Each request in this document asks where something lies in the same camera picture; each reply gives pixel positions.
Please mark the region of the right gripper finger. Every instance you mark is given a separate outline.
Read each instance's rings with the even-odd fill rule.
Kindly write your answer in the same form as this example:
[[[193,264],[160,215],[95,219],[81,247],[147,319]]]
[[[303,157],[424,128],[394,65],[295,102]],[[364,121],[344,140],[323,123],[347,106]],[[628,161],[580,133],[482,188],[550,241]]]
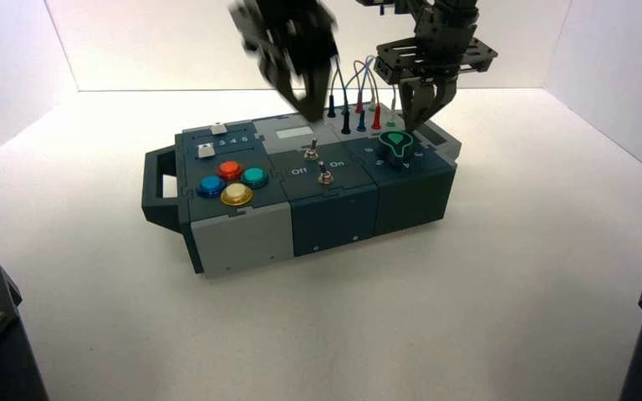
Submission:
[[[436,80],[432,86],[423,85],[416,94],[419,96],[416,126],[423,125],[427,120],[445,108],[455,97],[457,77],[444,77]]]
[[[400,102],[407,132],[412,132],[427,120],[428,87],[420,81],[400,84]]]

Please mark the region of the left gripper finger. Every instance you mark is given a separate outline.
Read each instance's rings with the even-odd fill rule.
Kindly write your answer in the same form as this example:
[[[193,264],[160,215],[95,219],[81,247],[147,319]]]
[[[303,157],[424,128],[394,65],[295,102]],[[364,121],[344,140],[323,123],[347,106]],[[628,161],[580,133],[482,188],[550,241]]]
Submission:
[[[275,90],[302,116],[307,117],[305,103],[299,99],[293,92],[291,73],[287,69],[270,69],[267,73],[268,82]]]
[[[305,95],[301,100],[301,114],[309,123],[316,123],[323,118],[330,75],[329,59],[311,66],[302,73]]]

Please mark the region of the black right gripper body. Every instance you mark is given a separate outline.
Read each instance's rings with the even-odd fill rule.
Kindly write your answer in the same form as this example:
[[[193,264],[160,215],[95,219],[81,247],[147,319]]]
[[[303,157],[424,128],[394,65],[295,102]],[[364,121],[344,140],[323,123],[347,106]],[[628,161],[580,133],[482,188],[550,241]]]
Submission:
[[[476,38],[475,31],[474,24],[453,28],[421,23],[413,37],[377,46],[374,71],[387,84],[486,72],[497,51]]]

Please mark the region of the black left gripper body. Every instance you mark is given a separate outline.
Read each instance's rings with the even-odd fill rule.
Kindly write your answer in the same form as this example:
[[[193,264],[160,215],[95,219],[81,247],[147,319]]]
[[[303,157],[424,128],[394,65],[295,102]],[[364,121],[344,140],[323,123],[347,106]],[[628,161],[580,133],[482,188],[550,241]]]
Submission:
[[[229,13],[245,50],[259,57],[270,84],[295,75],[326,82],[338,54],[336,20],[319,1],[235,1]]]

